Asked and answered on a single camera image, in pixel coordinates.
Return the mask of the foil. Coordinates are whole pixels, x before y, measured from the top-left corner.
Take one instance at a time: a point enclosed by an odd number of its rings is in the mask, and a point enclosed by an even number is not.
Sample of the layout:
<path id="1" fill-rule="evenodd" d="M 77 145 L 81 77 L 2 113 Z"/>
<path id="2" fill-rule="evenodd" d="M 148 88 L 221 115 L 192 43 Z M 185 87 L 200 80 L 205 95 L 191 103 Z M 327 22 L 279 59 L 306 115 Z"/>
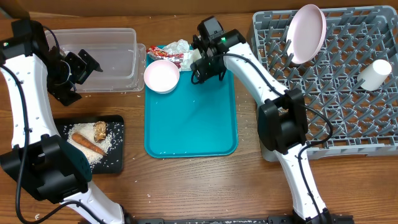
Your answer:
<path id="1" fill-rule="evenodd" d="M 172 42 L 166 45 L 162 50 L 171 54 L 174 59 L 173 63 L 176 64 L 181 72 L 190 71 L 190 65 L 192 64 L 192 53 L 193 50 L 190 48 L 190 44 L 183 39 L 176 42 Z"/>

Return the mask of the pink bowl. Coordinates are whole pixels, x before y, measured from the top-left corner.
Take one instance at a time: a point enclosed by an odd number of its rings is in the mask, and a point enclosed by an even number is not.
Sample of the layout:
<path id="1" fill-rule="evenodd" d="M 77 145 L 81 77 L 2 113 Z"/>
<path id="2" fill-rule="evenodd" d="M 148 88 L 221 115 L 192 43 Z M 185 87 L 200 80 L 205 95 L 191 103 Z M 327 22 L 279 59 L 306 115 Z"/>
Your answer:
<path id="1" fill-rule="evenodd" d="M 146 86 L 159 94 L 172 92 L 180 79 L 176 64 L 168 60 L 156 60 L 149 64 L 144 72 Z"/>

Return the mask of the red snack wrapper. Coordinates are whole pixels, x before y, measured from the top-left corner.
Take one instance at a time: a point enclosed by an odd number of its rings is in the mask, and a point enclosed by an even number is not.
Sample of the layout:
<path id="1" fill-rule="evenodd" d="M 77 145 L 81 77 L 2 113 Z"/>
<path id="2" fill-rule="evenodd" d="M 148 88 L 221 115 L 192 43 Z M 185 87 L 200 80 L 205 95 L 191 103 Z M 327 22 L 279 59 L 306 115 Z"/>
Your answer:
<path id="1" fill-rule="evenodd" d="M 163 49 L 161 49 L 157 46 L 154 46 L 154 45 L 147 49 L 147 55 L 152 60 L 167 60 L 169 62 L 173 62 L 178 68 L 181 68 L 183 58 L 184 58 L 183 53 L 179 53 L 179 54 L 167 53 Z"/>

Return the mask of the brown food lump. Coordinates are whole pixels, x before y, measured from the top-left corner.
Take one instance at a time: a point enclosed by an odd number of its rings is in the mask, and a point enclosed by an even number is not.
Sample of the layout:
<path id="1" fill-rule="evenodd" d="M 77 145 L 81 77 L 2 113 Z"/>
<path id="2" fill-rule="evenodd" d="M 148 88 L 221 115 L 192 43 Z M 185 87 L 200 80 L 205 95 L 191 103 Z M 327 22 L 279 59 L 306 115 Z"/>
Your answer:
<path id="1" fill-rule="evenodd" d="M 95 142 L 102 142 L 106 139 L 106 123 L 104 121 L 96 122 L 93 128 Z"/>

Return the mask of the carrot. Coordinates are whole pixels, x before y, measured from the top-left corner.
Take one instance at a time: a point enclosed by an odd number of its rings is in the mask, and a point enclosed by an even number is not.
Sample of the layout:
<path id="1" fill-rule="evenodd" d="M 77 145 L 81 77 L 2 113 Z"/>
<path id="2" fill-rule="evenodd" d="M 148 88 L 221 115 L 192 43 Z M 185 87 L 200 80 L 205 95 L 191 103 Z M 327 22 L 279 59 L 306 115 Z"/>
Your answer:
<path id="1" fill-rule="evenodd" d="M 90 142 L 87 138 L 85 138 L 84 136 L 82 136 L 79 133 L 73 133 L 72 134 L 72 139 L 79 145 L 84 146 L 98 154 L 101 154 L 102 156 L 105 156 L 106 153 L 99 148 L 98 146 L 94 145 L 92 142 Z"/>

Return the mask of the pink plate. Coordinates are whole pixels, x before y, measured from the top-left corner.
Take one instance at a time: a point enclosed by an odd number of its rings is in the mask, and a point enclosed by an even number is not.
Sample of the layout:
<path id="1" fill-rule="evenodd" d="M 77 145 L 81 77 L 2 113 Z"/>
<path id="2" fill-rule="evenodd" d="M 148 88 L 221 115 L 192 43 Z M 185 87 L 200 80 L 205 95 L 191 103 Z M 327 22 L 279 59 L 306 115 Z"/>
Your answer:
<path id="1" fill-rule="evenodd" d="M 313 59 L 320 51 L 326 36 L 326 18 L 314 4 L 307 4 L 294 15 L 288 29 L 287 40 L 291 43 L 287 55 L 297 65 Z"/>

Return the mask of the cream cup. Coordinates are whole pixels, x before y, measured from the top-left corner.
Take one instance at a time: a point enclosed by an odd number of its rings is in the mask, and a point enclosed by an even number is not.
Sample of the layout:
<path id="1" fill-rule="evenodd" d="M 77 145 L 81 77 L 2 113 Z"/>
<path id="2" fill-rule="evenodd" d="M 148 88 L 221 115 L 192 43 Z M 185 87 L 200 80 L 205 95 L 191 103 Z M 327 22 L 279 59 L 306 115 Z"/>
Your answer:
<path id="1" fill-rule="evenodd" d="M 391 72 L 392 65 L 387 60 L 378 59 L 358 75 L 357 81 L 361 82 L 361 88 L 374 91 L 384 83 Z"/>

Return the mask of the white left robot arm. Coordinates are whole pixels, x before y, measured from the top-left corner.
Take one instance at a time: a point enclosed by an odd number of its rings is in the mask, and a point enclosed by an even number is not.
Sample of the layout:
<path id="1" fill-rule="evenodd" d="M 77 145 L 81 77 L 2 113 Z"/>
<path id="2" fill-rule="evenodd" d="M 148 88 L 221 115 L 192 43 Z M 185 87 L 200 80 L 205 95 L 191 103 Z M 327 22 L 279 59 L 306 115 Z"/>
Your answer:
<path id="1" fill-rule="evenodd" d="M 68 106 L 80 99 L 75 91 L 99 63 L 86 51 L 62 55 L 50 47 L 48 27 L 30 19 L 12 22 L 13 36 L 1 41 L 1 72 L 7 83 L 12 119 L 12 150 L 1 167 L 38 201 L 57 210 L 70 207 L 90 223 L 131 223 L 125 209 L 93 182 L 84 154 L 64 140 L 54 123 L 49 96 Z"/>

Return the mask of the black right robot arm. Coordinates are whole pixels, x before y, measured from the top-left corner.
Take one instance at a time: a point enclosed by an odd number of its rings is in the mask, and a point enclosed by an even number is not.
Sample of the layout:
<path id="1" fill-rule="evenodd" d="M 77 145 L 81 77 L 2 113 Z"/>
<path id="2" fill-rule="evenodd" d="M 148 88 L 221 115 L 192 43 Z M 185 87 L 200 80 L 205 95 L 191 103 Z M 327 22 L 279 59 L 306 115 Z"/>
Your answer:
<path id="1" fill-rule="evenodd" d="M 307 156 L 307 112 L 301 90 L 288 89 L 257 60 L 243 35 L 226 32 L 211 16 L 201 21 L 193 36 L 195 56 L 191 82 L 236 75 L 257 103 L 257 133 L 262 153 L 273 153 L 280 162 L 292 194 L 294 223 L 332 223 L 312 175 Z"/>

